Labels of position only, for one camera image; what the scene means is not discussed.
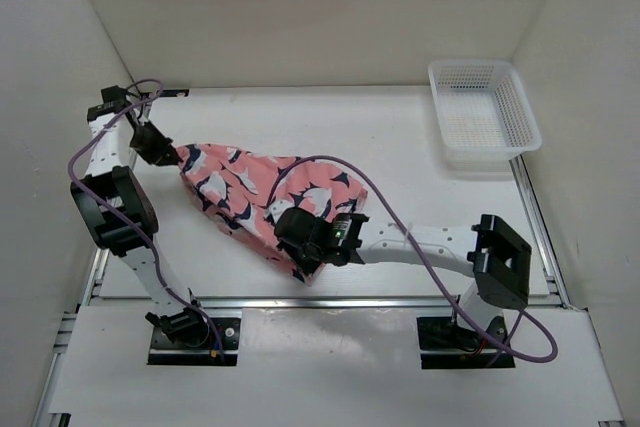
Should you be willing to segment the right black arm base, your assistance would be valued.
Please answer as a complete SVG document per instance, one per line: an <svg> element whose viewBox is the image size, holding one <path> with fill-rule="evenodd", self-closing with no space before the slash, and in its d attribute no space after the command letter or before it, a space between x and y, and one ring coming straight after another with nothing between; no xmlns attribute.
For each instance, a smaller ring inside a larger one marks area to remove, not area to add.
<svg viewBox="0 0 640 427"><path fill-rule="evenodd" d="M512 369L514 358L476 331L459 327L452 316L418 317L417 337L422 370Z"/></svg>

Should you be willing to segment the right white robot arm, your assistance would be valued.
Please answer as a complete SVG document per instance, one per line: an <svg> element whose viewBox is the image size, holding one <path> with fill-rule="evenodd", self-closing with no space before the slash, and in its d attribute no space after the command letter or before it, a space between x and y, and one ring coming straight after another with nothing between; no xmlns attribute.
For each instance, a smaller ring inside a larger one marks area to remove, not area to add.
<svg viewBox="0 0 640 427"><path fill-rule="evenodd" d="M484 214L470 227L402 230L361 213L340 213L328 221L276 202L267 218L275 222L278 248L305 274L324 265L420 265L426 259L434 268L472 279L460 298L465 312L449 322L450 337L460 346L476 344L502 311L521 311L529 303L532 248L496 215Z"/></svg>

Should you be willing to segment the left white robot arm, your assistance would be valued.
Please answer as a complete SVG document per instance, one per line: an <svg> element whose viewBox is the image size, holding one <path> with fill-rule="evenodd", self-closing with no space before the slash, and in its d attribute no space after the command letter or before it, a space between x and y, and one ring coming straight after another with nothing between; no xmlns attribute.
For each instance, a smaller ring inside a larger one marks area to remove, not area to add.
<svg viewBox="0 0 640 427"><path fill-rule="evenodd" d="M87 111L91 140L68 164L71 196L96 246L119 258L152 300L147 321L170 341L198 347L210 324L154 241L159 222L129 165L135 153L152 166L176 166L177 151L145 116L148 100L117 85L104 88L101 97Z"/></svg>

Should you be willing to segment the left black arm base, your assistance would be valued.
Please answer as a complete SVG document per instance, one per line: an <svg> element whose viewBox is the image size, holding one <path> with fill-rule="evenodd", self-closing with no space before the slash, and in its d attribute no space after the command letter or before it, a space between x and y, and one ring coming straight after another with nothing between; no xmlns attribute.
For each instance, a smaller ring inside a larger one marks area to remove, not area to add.
<svg viewBox="0 0 640 427"><path fill-rule="evenodd" d="M192 309L170 317L148 312L153 326L147 354L152 366L235 367L241 337L240 317L213 317L215 326Z"/></svg>

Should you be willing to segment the pink patterned shorts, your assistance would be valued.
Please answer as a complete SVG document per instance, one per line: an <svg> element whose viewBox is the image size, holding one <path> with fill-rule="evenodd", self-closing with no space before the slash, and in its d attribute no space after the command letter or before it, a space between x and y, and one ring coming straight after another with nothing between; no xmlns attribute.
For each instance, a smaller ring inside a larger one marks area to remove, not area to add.
<svg viewBox="0 0 640 427"><path fill-rule="evenodd" d="M222 233L305 284L312 284L314 275L277 248L268 206L282 201L287 208L300 207L331 221L339 213L361 211L367 198L359 180L325 160L288 171L297 157L208 143L181 145L176 152L180 177L194 206Z"/></svg>

